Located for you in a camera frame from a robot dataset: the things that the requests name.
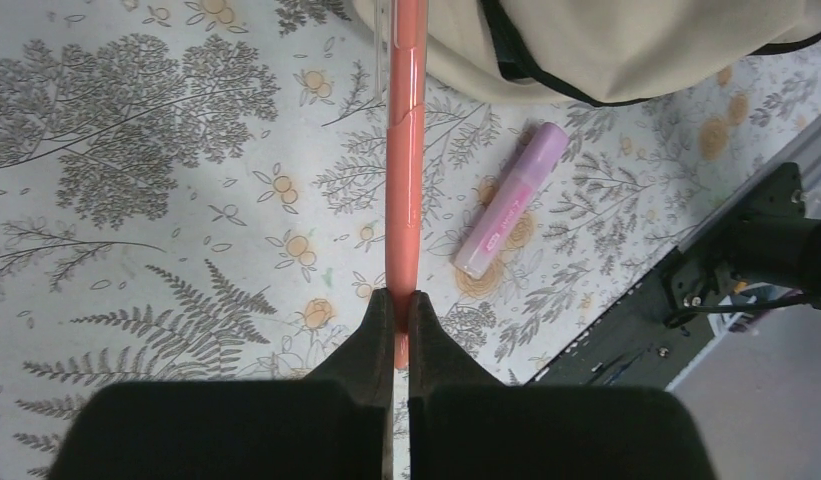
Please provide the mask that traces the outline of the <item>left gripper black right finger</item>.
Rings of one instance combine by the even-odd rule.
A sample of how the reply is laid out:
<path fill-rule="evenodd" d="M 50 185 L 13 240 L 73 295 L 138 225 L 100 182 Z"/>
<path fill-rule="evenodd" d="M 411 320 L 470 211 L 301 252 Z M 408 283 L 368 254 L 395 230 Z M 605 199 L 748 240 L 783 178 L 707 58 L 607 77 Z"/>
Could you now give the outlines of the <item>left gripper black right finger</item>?
<path fill-rule="evenodd" d="M 430 297 L 407 306 L 414 479 L 711 479 L 697 427 L 650 387 L 508 386 L 442 328 Z"/>

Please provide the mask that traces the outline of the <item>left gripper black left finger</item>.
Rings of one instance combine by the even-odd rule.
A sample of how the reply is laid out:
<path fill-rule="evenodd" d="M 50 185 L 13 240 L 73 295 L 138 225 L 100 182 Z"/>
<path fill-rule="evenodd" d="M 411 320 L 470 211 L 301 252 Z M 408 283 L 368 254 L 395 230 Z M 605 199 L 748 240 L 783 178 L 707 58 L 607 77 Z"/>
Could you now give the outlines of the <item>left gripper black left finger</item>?
<path fill-rule="evenodd" d="M 53 479 L 380 479 L 391 452 L 394 308 L 295 380 L 129 381 L 98 391 Z"/>

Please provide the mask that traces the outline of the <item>beige canvas student bag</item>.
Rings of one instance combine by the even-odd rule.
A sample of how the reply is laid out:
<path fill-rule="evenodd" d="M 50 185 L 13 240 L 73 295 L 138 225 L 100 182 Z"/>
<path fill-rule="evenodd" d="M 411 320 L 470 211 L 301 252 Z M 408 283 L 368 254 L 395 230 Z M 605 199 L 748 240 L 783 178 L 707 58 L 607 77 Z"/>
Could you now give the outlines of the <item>beige canvas student bag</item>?
<path fill-rule="evenodd" d="M 427 70 L 485 103 L 625 106 L 821 40 L 821 1 L 432 1 Z"/>

